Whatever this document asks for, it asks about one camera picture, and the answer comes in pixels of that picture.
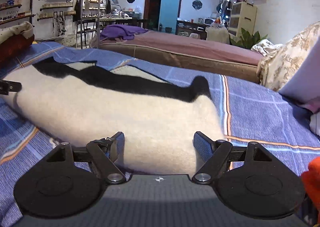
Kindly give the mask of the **blue door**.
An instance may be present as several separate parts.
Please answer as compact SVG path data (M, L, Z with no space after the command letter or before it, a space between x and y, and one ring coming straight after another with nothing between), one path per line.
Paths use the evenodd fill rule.
M176 33L182 0L145 0L144 27L158 32Z

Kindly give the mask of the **white dotted folded garment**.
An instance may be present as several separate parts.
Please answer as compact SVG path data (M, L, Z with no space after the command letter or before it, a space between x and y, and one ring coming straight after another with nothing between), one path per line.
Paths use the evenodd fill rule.
M0 44L2 44L14 35L22 35L26 39L31 38L32 36L34 36L33 25L29 22L23 22L19 25L14 25L5 29L1 29Z

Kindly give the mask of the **white fuzzy sweater black collar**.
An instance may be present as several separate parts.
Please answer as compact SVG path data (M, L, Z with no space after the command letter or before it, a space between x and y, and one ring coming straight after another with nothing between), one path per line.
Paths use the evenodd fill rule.
M42 61L7 74L19 92L4 99L15 111L60 140L75 146L125 136L117 164L149 174L194 174L199 168L194 134L224 138L205 77L187 87L98 66L77 70Z

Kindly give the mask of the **green potted plant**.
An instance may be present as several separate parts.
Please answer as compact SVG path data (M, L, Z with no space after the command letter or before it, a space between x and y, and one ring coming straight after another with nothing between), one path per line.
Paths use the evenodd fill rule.
M241 28L241 36L235 39L230 38L230 42L233 46L250 50L255 44L258 44L267 37L268 35L261 37L259 31L252 35L247 30Z

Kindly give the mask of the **blue plaid bed sheet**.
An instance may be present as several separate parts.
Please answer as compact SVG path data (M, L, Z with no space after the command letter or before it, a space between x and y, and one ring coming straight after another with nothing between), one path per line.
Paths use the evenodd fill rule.
M60 63L94 62L109 71L135 67L169 83L188 86L202 75L209 83L222 129L231 143L257 141L296 174L319 156L319 137L310 131L311 112L258 84L210 72L175 68L113 51L67 48L58 43L30 46L1 75L53 57ZM1 103L1 226L21 217L13 188L20 176L55 147L53 139Z

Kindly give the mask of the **beige floral pillow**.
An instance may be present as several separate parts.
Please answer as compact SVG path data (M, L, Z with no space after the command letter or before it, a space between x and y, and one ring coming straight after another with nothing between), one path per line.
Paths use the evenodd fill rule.
M309 25L285 44L263 39L251 50L263 55L258 63L260 85L279 91L301 67L319 39L319 22Z

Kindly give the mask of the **cream drawer cabinet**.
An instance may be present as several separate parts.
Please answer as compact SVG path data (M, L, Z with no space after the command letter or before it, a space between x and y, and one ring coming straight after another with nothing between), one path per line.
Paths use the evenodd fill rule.
M240 37L242 29L244 29L252 35L255 26L257 10L258 9L256 6L243 1L233 4L228 32L233 36Z

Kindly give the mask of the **mauve bed mattress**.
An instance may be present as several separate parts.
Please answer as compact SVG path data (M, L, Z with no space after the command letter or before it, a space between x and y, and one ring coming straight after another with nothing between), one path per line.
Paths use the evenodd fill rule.
M214 41L148 31L132 40L103 39L92 48L122 53L144 61L231 76L259 83L260 53Z

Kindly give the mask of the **red folded garment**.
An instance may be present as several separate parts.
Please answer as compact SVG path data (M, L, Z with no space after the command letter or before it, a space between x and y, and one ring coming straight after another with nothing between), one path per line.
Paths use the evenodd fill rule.
M19 56L23 51L33 44L35 36L25 38L24 35L13 35L1 43L1 68L5 67L10 61Z

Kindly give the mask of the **purple cloth on bed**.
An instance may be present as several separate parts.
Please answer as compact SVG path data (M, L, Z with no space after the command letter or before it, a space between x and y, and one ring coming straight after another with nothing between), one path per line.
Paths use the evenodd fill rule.
M100 40L121 38L123 40L133 40L135 35L140 35L148 32L148 29L143 29L138 26L114 24L108 25L101 31Z

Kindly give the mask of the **black metal table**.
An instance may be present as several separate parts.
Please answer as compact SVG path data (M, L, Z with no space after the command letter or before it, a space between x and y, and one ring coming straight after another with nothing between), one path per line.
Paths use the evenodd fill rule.
M111 24L124 24L144 27L148 23L148 19L138 18L120 18L120 17L84 17L76 21L76 48L89 48L90 41L102 31L105 27Z

